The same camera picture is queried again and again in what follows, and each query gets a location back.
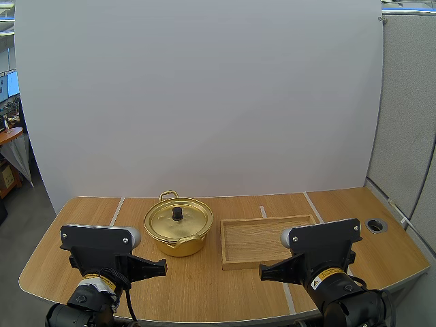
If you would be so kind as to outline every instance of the pot lid knob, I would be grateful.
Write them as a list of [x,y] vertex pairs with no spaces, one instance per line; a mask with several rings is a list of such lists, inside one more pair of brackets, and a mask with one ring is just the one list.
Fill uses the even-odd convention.
[[172,217],[171,218],[175,221],[182,220],[183,219],[182,208],[179,206],[175,206],[172,209]]

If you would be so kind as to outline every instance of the gold pot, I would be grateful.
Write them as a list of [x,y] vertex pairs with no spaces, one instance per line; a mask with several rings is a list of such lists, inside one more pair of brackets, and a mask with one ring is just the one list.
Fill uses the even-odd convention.
[[[163,199],[168,194],[174,194],[174,198]],[[185,257],[203,248],[212,221],[212,211],[203,202],[180,198],[177,192],[167,191],[145,215],[144,226],[160,251]]]

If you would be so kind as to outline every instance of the pot handle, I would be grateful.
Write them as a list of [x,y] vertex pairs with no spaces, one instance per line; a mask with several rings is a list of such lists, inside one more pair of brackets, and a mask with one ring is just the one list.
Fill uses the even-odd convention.
[[177,241],[176,244],[168,243],[168,245],[170,247],[172,247],[173,249],[177,249],[182,244],[185,244],[185,243],[188,243],[188,242],[201,242],[201,241],[202,241],[202,238],[196,234],[196,235],[193,235],[193,236],[188,236],[188,237],[181,238],[180,240]]
[[162,202],[164,200],[163,196],[167,196],[168,194],[174,194],[174,197],[178,198],[178,194],[176,191],[165,191],[161,194],[161,196],[159,196],[159,202]]

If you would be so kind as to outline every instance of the yellow warning label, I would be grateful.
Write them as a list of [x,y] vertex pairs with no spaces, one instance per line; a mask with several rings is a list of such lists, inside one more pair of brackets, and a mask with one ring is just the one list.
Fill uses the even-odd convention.
[[337,274],[337,273],[343,273],[343,270],[340,268],[329,268],[321,272],[317,277],[314,278],[314,280],[311,283],[311,286],[314,290],[317,289],[318,286],[320,286],[320,283],[326,279],[327,277]]
[[324,279],[326,279],[327,277],[337,274],[337,273],[343,273],[343,270],[340,268],[329,268],[326,269],[325,271],[321,272],[318,277],[323,281]]
[[112,291],[115,292],[115,284],[113,284],[113,282],[111,282],[109,279],[107,279],[106,277],[97,275],[97,274],[87,274],[83,277],[83,279],[90,279],[90,278],[100,278],[102,281],[104,281],[106,284],[108,284],[108,286],[110,287],[110,289]]

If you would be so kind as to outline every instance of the wooden table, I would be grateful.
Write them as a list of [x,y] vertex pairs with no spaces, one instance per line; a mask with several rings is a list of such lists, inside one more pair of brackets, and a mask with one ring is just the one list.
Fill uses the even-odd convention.
[[[250,320],[243,324],[267,324],[291,322],[297,317],[316,314],[315,305],[300,285],[260,281],[257,269],[221,269],[220,221],[260,218],[260,206],[268,217],[312,214],[318,221],[325,222],[358,218],[363,240],[353,246],[356,262],[350,268],[368,287],[397,290],[429,268],[414,242],[366,187],[199,200],[209,205],[214,214],[206,245],[195,255],[172,258],[157,250],[143,226],[146,212],[158,199],[74,198],[64,206],[41,239],[20,276],[20,287],[51,301],[66,302],[81,276],[70,267],[69,252],[59,248],[61,226],[66,223],[109,225],[112,218],[116,218],[114,225],[133,226],[141,231],[142,242],[134,249],[134,255],[153,261],[167,259],[166,277],[134,283],[131,290],[136,316],[150,320],[150,324],[229,322],[232,325],[231,322],[241,320]],[[120,203],[121,209],[116,215]],[[388,231],[370,233],[364,222],[371,218],[386,221]],[[129,317],[125,299],[121,300],[116,315]]]
[[[5,129],[0,133],[0,146],[4,145],[12,140],[15,140],[22,134],[21,127],[14,127],[11,129]],[[15,186],[21,187],[20,175],[17,169],[11,164],[11,171],[14,175],[14,182],[7,189],[0,189],[0,198],[4,198]]]
[[21,134],[22,134],[22,127],[13,127],[10,129],[5,129],[0,133],[0,145],[15,140]]

